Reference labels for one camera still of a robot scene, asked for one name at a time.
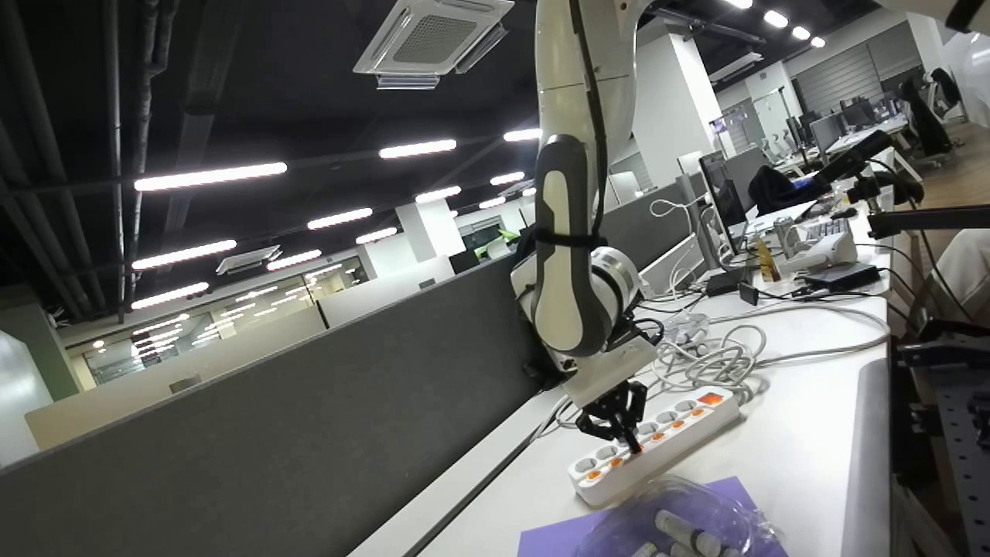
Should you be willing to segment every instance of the desk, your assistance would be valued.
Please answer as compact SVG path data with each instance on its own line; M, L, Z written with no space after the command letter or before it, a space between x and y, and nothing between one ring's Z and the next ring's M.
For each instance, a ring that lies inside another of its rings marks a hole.
M884 264L891 257L862 251L862 259ZM884 318L882 297L849 299L843 305ZM730 293L706 299L700 309L708 316L753 313L753 305ZM765 357L861 343L862 334L876 334L870 325L814 309L754 323L770 340ZM889 555L884 346L774 366L765 375L774 383L747 408L749 422L684 457L673 472L696 482L739 476L796 557ZM518 449L560 395L563 389L541 394L524 406L355 555L407 555L434 526L440 508L452 508L463 495L463 476L482 472L481 466L492 471L494 451L507 454ZM597 446L600 439L576 429L541 437L425 555L506 557L518 555L520 532L588 514L569 486L565 466Z
M832 143L826 152L830 152L830 157L839 157L843 152L855 148L858 143L862 143L870 132L878 132L878 130L889 132L889 135L901 135L907 130L907 117L889 117L889 121L882 121L876 128L849 132L839 143Z

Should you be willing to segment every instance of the power strip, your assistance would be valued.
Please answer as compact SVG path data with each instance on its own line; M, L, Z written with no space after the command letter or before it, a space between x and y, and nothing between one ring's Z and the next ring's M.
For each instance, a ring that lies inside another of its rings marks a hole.
M743 413L730 389L696 389L639 428L640 454L610 441L595 454L579 457L569 466L569 481L588 508L613 504L640 481L670 471L737 422L743 422Z

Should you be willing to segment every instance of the purple cloth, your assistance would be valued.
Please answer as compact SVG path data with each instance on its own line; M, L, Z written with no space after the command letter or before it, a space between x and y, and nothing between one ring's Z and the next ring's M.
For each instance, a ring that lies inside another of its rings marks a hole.
M644 546L640 534L646 530L656 534L656 526L653 526L656 508L673 508L686 523L701 526L708 532L721 532L721 539L730 542L739 532L732 532L732 526L723 526L719 523L719 516L708 514L712 497L739 504L747 511L754 511L754 501L749 497L749 492L737 476L708 482L706 492L708 495L693 495L693 501L682 495L677 501L670 497L670 501L644 504L640 514L646 516L633 516L633 514L618 516L615 511L597 511L565 523L525 530L520 534L520 557L633 555ZM608 539L608 549L588 549L592 534ZM779 542L770 542L758 549L754 557L787 557L787 552L779 549Z

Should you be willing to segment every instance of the black ceiling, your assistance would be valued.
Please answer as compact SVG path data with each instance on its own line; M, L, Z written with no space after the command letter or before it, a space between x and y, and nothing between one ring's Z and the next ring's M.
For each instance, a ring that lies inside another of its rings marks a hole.
M501 143L507 128L535 121L531 0L518 0L506 22L507 40L494 53L470 75L446 78L437 93L378 93L374 78L349 72L392 0L121 0L124 175L143 168L143 22L155 2L162 22L169 5L177 15L169 47L162 50L167 60L159 60L163 72L151 82L146 172L277 157L292 162L292 172L193 195L146 195L137 257L200 238L345 251L353 235L390 222L390 207L411 202L416 192L462 182L463 195L452 205L475 207L492 198L492 172L535 162L531 144ZM115 313L121 264L106 42L112 0L0 0L0 5L0 198L5 205L0 281L33 281L51 309ZM766 60L802 47L789 35L770 35L762 10L732 13L721 0L658 0L656 5L758 35L766 40ZM816 35L874 10L862 0L774 5ZM749 50L701 24L696 40L708 72ZM31 72L24 67L38 72L41 104L28 103ZM462 148L407 163L378 157L382 144L431 135L459 135ZM382 215L355 226L307 233L307 221L363 205ZM218 259L206 259L143 274L137 293L205 277L213 266Z

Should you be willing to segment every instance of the gray partition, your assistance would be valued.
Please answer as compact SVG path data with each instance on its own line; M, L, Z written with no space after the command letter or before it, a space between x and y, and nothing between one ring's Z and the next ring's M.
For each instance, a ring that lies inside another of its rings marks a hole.
M348 555L535 394L507 259L0 472L8 557Z
M684 205L686 192L682 185L656 190L632 205L615 207L608 215L600 233L610 246L624 251L632 264L640 270L670 254L677 241L686 238L691 226L682 211L676 211L664 221L656 221L649 215L649 205L656 198L670 198L676 205Z

